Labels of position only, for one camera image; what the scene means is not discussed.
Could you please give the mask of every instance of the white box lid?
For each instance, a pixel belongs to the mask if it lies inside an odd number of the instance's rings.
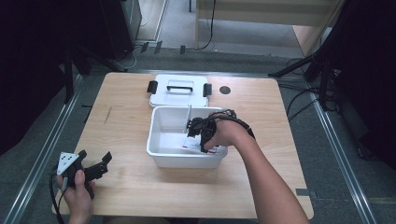
[[[151,106],[208,105],[206,92],[210,84],[207,83],[206,77],[160,74],[156,76],[155,81],[157,82],[156,91],[151,93],[149,99]]]

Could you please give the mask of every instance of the black latch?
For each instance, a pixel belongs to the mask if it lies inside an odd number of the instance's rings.
[[[152,94],[155,94],[157,92],[157,87],[158,87],[158,81],[150,81],[148,83],[148,92],[151,92]]]
[[[203,96],[206,97],[206,96],[211,95],[211,94],[212,94],[212,84],[205,83],[204,84]]]

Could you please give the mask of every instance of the aluminum rail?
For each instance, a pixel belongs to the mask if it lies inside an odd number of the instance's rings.
[[[41,151],[38,154],[37,159],[35,160],[35,164],[33,165],[32,170],[30,171],[29,175],[26,177],[24,183],[22,184],[18,196],[7,214],[7,217],[4,222],[5,224],[19,223],[21,221],[23,212],[27,204],[29,203],[35,191],[35,187],[37,186],[40,177],[42,176],[47,166],[52,151],[55,148],[56,143],[58,142],[58,139],[64,129],[64,125],[66,124],[71,114],[71,111],[73,110],[76,104],[78,95],[81,90],[82,82],[83,80],[81,75],[78,75],[76,77],[74,84],[75,94],[70,99],[70,102],[67,105],[64,105],[64,107],[62,108],[61,113],[59,114],[57,120],[55,121],[55,124],[53,125],[52,130],[50,131],[44,146],[41,148]]]
[[[315,100],[318,96],[314,93],[311,93],[311,99]],[[338,162],[338,165],[341,169],[341,173],[344,176],[346,181],[346,185],[349,188],[352,199],[358,209],[359,215],[361,216],[361,221],[363,224],[376,224],[377,221],[375,219],[374,212],[370,207],[370,204],[367,201],[367,198],[363,192],[361,184],[356,177],[349,160],[347,159],[347,155],[342,147],[340,140],[337,137],[337,134],[332,126],[332,122],[326,112],[323,111],[320,104],[315,102],[315,109],[317,110],[318,117],[323,126],[323,129],[329,139],[330,145],[332,147],[332,152]]]

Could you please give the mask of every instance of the black device on wrist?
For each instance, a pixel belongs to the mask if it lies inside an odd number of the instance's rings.
[[[231,109],[222,110],[220,112],[216,112],[209,115],[209,117],[207,117],[206,119],[202,119],[202,118],[192,119],[187,124],[187,129],[189,130],[187,134],[188,137],[195,137],[196,135],[199,134],[201,135],[200,146],[201,146],[201,151],[204,153],[208,152],[208,150],[204,148],[205,143],[208,142],[210,139],[212,139],[217,129],[215,119],[227,119],[236,122],[242,125],[242,127],[244,127],[247,130],[247,133],[250,136],[255,138],[254,133],[251,130],[250,126],[248,126],[241,119],[238,119],[236,117],[236,113],[233,110]]]

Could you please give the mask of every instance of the wooden table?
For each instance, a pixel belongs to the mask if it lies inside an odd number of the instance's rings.
[[[152,108],[149,81],[155,75],[106,76],[76,152],[88,153],[83,165],[110,151],[108,173],[96,180],[94,213],[102,216],[255,218],[244,163],[233,147],[218,169],[158,168],[146,151]],[[234,109],[248,123],[268,160],[290,188],[306,189],[303,172],[274,79],[207,77],[213,85],[210,106]],[[221,86],[230,94],[219,92]],[[309,196],[297,196],[307,216]],[[67,214],[67,206],[61,205]]]
[[[294,33],[306,56],[313,52],[326,29],[336,20],[343,4],[344,0],[217,0],[214,19],[293,25]],[[212,12],[213,0],[197,0],[196,49],[199,41],[199,20],[211,20]]]

